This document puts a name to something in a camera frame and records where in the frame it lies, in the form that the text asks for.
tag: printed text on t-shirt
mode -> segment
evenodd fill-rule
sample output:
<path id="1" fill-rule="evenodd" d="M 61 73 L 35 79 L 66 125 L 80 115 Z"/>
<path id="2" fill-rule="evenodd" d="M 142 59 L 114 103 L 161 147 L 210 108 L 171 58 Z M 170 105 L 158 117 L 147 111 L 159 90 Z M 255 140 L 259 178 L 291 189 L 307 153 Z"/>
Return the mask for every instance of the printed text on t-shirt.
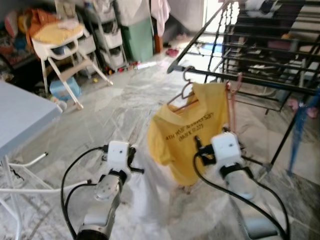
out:
<path id="1" fill-rule="evenodd" d="M 203 129 L 204 128 L 203 121 L 209 120 L 210 118 L 212 118 L 213 115 L 214 113 L 210 112 L 204 115 L 199 120 L 191 124 L 180 127 L 175 133 L 172 133 L 166 136 L 165 139 L 172 140 L 172 139 L 178 138 L 178 140 L 181 142 L 182 140 L 188 138 L 189 136 L 193 135 L 197 131 Z"/>

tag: blue plastic box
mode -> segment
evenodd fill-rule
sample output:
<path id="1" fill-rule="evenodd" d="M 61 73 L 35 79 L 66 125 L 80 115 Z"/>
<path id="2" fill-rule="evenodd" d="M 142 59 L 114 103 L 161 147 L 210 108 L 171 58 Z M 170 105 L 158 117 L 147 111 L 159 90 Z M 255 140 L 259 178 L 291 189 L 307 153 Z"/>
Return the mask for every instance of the blue plastic box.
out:
<path id="1" fill-rule="evenodd" d="M 81 96 L 81 88 L 77 84 L 74 77 L 70 77 L 66 82 L 76 97 Z M 66 90 L 65 86 L 60 80 L 51 82 L 50 92 L 54 97 L 62 101 L 67 101 L 69 99 L 72 99 L 70 94 Z"/>

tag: wall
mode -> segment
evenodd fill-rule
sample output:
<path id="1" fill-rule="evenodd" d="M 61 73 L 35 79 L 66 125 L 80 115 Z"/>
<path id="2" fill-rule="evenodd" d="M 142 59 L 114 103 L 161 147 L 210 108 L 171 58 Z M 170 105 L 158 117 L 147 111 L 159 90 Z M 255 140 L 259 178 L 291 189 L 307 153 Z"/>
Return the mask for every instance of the wall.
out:
<path id="1" fill-rule="evenodd" d="M 203 26 L 205 0 L 168 0 L 171 15 L 191 32 Z"/>

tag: black cable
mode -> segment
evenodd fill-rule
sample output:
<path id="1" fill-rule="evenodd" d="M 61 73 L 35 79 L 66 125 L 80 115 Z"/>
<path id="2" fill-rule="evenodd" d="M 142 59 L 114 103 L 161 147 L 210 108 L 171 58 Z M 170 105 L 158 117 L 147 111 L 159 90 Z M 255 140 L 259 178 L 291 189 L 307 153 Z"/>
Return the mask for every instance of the black cable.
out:
<path id="1" fill-rule="evenodd" d="M 241 201 L 243 201 L 244 203 L 248 204 L 249 206 L 251 206 L 252 208 L 254 208 L 255 210 L 257 210 L 259 213 L 261 213 L 262 215 L 264 215 L 267 219 L 269 219 L 279 230 L 280 232 L 280 235 L 282 237 L 283 240 L 290 240 L 290 236 L 287 235 L 287 233 L 285 232 L 285 230 L 281 227 L 281 225 L 270 215 L 268 214 L 266 211 L 264 211 L 262 208 L 260 208 L 259 206 L 255 205 L 254 203 L 252 203 L 251 201 L 247 200 L 246 198 L 236 194 L 235 192 L 233 191 L 230 191 L 229 189 L 226 189 L 222 186 L 219 186 L 217 184 L 214 184 L 213 182 L 207 180 L 204 176 L 202 176 L 202 174 L 199 172 L 198 168 L 197 168 L 197 164 L 196 164 L 196 161 L 197 161 L 197 157 L 200 157 L 200 155 L 198 153 L 196 153 L 194 156 L 193 156 L 193 161 L 192 161 L 192 164 L 193 164 L 193 168 L 195 170 L 195 173 L 197 174 L 197 176 L 202 180 L 204 181 L 204 183 L 206 183 L 207 185 L 209 185 L 210 187 L 213 187 L 215 189 L 218 189 L 226 194 L 229 194 L 231 195 L 232 197 L 235 197 Z"/>
<path id="2" fill-rule="evenodd" d="M 290 230 L 290 223 L 289 223 L 289 217 L 288 217 L 288 213 L 287 213 L 287 209 L 284 205 L 284 203 L 281 201 L 280 197 L 276 194 L 275 191 L 273 191 L 271 188 L 267 187 L 266 185 L 258 182 L 257 180 L 255 179 L 252 179 L 259 187 L 267 190 L 268 192 L 270 192 L 276 199 L 277 201 L 279 202 L 280 206 L 281 206 L 281 209 L 282 209 L 282 212 L 284 214 L 284 217 L 285 217 L 285 226 L 286 226 L 286 235 L 290 238 L 290 235 L 291 235 L 291 230 Z"/>
<path id="3" fill-rule="evenodd" d="M 64 204 L 64 210 L 65 210 L 65 213 L 68 216 L 68 218 L 69 218 L 68 205 L 69 205 L 70 198 L 71 198 L 72 194 L 75 192 L 75 190 L 77 190 L 80 187 L 87 187 L 87 186 L 90 187 L 90 186 L 96 186 L 96 185 L 97 184 L 94 184 L 94 183 L 83 183 L 83 184 L 79 184 L 78 186 L 75 186 L 74 188 L 72 188 L 72 190 L 69 192 L 68 196 L 66 197 L 65 204 Z"/>
<path id="4" fill-rule="evenodd" d="M 63 213 L 63 217 L 65 220 L 66 225 L 68 226 L 69 231 L 71 232 L 72 238 L 76 239 L 77 237 L 77 233 L 74 230 L 74 228 L 71 225 L 68 213 L 66 212 L 66 208 L 65 208 L 65 203 L 64 203 L 64 186 L 65 186 L 65 180 L 67 177 L 68 172 L 70 171 L 70 169 L 85 155 L 87 155 L 90 152 L 96 151 L 96 150 L 102 150 L 103 147 L 94 147 L 89 149 L 88 151 L 82 153 L 76 160 L 74 160 L 73 163 L 70 164 L 70 166 L 67 168 L 67 170 L 65 171 L 62 181 L 61 181 L 61 190 L 60 190 L 60 204 L 61 204 L 61 208 L 62 208 L 62 213 Z"/>

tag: green container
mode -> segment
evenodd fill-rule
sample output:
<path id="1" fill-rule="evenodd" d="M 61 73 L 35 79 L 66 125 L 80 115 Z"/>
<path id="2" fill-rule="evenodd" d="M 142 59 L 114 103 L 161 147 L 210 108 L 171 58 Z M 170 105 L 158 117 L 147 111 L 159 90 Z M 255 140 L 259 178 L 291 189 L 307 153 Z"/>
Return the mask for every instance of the green container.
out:
<path id="1" fill-rule="evenodd" d="M 124 49 L 130 60 L 145 62 L 153 56 L 151 27 L 149 18 L 130 26 L 121 26 Z"/>

